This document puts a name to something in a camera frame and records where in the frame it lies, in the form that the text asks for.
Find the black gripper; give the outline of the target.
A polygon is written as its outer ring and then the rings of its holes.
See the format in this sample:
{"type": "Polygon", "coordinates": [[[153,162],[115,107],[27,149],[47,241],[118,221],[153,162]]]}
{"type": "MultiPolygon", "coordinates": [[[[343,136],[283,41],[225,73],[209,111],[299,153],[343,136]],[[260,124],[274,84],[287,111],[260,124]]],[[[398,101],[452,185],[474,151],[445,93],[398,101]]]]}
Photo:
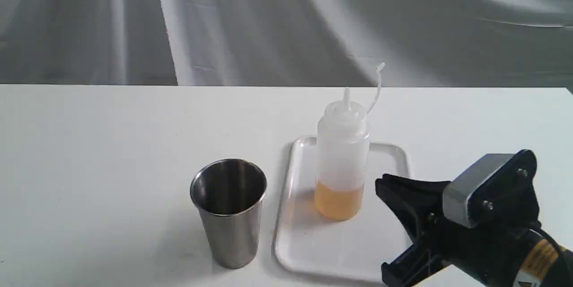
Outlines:
{"type": "Polygon", "coordinates": [[[522,265],[542,238],[537,216],[468,229],[443,218],[443,191],[450,181],[421,181],[384,174],[375,193],[414,242],[393,262],[381,264],[387,287],[413,287],[453,265],[487,287],[540,287],[543,279],[522,265]],[[436,234],[436,242],[428,239],[436,234]]]}

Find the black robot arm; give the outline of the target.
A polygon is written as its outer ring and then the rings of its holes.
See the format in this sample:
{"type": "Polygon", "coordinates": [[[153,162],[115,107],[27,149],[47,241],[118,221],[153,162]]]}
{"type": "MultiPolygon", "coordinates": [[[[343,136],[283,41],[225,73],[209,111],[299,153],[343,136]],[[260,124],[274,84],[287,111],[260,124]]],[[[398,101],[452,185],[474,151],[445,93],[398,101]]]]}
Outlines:
{"type": "Polygon", "coordinates": [[[450,265],[486,287],[572,285],[572,252],[542,230],[533,184],[510,191],[510,209],[474,228],[443,214],[446,185],[391,174],[375,181],[376,195],[412,241],[381,265],[386,286],[415,287],[450,265]]]}

